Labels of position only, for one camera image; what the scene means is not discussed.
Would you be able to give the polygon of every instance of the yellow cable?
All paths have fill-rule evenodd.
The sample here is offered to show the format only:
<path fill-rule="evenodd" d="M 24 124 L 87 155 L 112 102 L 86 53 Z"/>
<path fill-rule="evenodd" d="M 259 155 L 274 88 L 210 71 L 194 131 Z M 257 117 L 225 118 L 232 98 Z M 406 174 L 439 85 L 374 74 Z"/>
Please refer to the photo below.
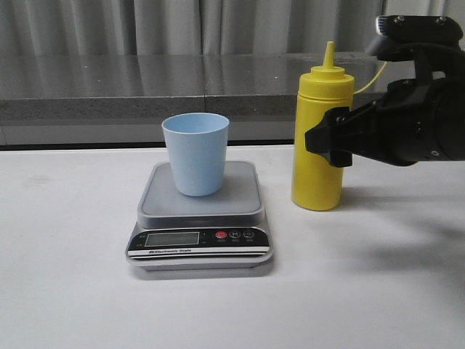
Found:
<path fill-rule="evenodd" d="M 386 68 L 386 65 L 387 65 L 387 62 L 384 62 L 384 64 L 380 67 L 378 73 L 376 73 L 374 78 L 372 78 L 371 81 L 368 82 L 364 87 L 362 87 L 361 89 L 355 91 L 354 95 L 356 95 L 357 93 L 361 93 L 361 92 L 365 91 L 367 88 L 369 88 L 373 84 L 373 82 L 375 82 L 377 80 L 377 78 L 383 73 L 384 69 Z"/>

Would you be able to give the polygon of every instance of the lcd display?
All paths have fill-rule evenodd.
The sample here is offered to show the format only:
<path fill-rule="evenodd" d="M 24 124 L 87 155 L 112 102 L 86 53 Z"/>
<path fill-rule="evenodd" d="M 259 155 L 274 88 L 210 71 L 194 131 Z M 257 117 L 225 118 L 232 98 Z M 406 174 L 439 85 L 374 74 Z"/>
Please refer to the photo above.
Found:
<path fill-rule="evenodd" d="M 147 237 L 147 241 L 145 242 L 145 246 L 157 247 L 174 245 L 197 245 L 198 237 L 198 231 L 149 234 Z"/>

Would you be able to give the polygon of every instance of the scale platform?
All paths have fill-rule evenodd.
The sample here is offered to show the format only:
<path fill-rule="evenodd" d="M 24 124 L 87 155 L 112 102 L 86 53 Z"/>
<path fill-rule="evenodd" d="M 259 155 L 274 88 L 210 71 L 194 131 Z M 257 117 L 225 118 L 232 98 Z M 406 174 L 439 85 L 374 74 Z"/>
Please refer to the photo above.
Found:
<path fill-rule="evenodd" d="M 147 271 L 252 268 L 272 256 L 255 166 L 226 161 L 210 196 L 186 196 L 169 163 L 155 166 L 139 206 L 126 258 Z"/>

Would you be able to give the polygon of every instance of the cup rim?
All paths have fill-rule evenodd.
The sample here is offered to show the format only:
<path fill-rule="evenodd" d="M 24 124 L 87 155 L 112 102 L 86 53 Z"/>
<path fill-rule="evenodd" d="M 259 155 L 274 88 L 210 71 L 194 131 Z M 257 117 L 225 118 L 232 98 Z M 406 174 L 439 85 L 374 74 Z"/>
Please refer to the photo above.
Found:
<path fill-rule="evenodd" d="M 203 131 L 203 132 L 183 132 L 183 131 L 177 131 L 177 130 L 170 129 L 170 128 L 166 127 L 166 123 L 172 121 L 173 119 L 186 117 L 188 115 L 206 115 L 206 114 L 210 115 L 210 116 L 218 116 L 219 119 L 223 119 L 223 121 L 225 121 L 225 124 L 223 124 L 221 127 L 217 127 L 217 128 L 214 128 L 214 129 L 210 129 L 208 131 Z M 225 129 L 226 127 L 229 126 L 229 124 L 230 124 L 230 120 L 226 116 L 216 114 L 216 113 L 195 112 L 195 113 L 183 113 L 183 114 L 177 114 L 177 115 L 170 116 L 169 118 L 163 120 L 163 122 L 161 123 L 161 127 L 163 128 L 163 130 L 166 130 L 166 131 L 172 132 L 172 133 L 181 134 L 181 135 L 202 135 L 202 134 L 205 134 L 205 133 L 217 132 L 219 130 Z"/>

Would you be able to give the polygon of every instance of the table surface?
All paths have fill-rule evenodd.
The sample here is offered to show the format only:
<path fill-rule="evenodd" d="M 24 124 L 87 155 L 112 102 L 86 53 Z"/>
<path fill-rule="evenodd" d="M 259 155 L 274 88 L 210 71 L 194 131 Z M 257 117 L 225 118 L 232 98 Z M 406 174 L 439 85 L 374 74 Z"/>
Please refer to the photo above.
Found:
<path fill-rule="evenodd" d="M 291 146 L 227 158 L 257 168 L 275 245 L 260 273 L 126 261 L 163 148 L 1 152 L 0 348 L 465 346 L 465 163 L 355 158 L 341 204 L 312 212 L 291 201 Z"/>

